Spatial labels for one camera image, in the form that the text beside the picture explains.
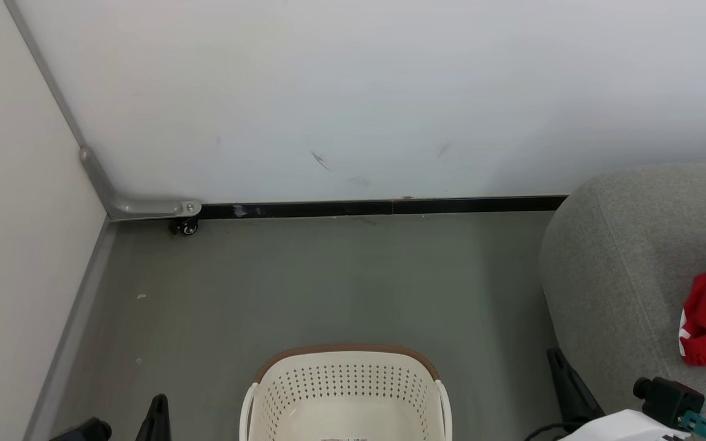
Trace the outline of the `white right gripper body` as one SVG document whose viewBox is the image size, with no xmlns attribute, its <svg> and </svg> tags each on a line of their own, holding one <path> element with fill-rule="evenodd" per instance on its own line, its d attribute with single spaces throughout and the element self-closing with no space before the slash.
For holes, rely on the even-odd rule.
<svg viewBox="0 0 706 441">
<path fill-rule="evenodd" d="M 622 410 L 591 420 L 559 441 L 685 441 L 690 436 L 642 412 Z"/>
</svg>

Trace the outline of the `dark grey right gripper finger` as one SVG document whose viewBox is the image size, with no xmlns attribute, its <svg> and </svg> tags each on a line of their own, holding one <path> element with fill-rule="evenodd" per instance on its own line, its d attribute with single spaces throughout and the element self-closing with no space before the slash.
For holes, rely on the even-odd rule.
<svg viewBox="0 0 706 441">
<path fill-rule="evenodd" d="M 560 408 L 561 423 L 583 425 L 605 416 L 604 410 L 560 349 L 547 349 L 547 362 Z"/>
</svg>

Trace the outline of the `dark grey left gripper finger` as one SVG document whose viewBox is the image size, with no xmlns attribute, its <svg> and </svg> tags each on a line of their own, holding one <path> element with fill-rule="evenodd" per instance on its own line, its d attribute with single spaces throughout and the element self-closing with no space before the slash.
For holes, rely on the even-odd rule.
<svg viewBox="0 0 706 441">
<path fill-rule="evenodd" d="M 157 394 L 152 399 L 135 441 L 172 441 L 169 402 L 165 394 Z"/>
</svg>

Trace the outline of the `cream plastic laundry basket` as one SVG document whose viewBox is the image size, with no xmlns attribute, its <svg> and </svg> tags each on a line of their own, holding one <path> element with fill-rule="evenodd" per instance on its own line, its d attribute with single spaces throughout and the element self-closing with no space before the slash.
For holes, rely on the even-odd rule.
<svg viewBox="0 0 706 441">
<path fill-rule="evenodd" d="M 445 385 L 418 351 L 326 344 L 269 358 L 241 406 L 238 441 L 453 441 Z"/>
</svg>

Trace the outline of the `grey baseboard strip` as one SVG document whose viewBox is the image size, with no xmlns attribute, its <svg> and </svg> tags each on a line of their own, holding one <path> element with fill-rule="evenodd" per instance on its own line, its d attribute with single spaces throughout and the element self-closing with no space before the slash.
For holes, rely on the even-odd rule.
<svg viewBox="0 0 706 441">
<path fill-rule="evenodd" d="M 22 441 L 51 439 L 51 428 L 59 415 L 62 396 L 82 345 L 82 337 L 89 323 L 115 235 L 116 227 L 112 225 L 110 218 L 106 217 Z"/>
</svg>

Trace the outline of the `grey fabric sofa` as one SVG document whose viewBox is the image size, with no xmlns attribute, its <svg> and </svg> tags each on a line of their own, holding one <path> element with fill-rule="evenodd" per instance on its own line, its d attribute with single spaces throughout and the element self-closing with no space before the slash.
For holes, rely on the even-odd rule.
<svg viewBox="0 0 706 441">
<path fill-rule="evenodd" d="M 681 310 L 706 273 L 706 163 L 589 179 L 553 215 L 541 285 L 558 346 L 606 413 L 638 410 L 640 377 L 705 397 L 706 367 L 684 363 Z"/>
</svg>

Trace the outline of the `black baseboard strip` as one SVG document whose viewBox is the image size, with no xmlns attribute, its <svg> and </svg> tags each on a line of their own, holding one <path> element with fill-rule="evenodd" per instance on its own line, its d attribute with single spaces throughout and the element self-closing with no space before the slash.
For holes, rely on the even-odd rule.
<svg viewBox="0 0 706 441">
<path fill-rule="evenodd" d="M 314 203 L 207 204 L 200 220 L 367 217 L 428 213 L 555 211 L 565 195 L 491 198 L 399 198 Z"/>
</svg>

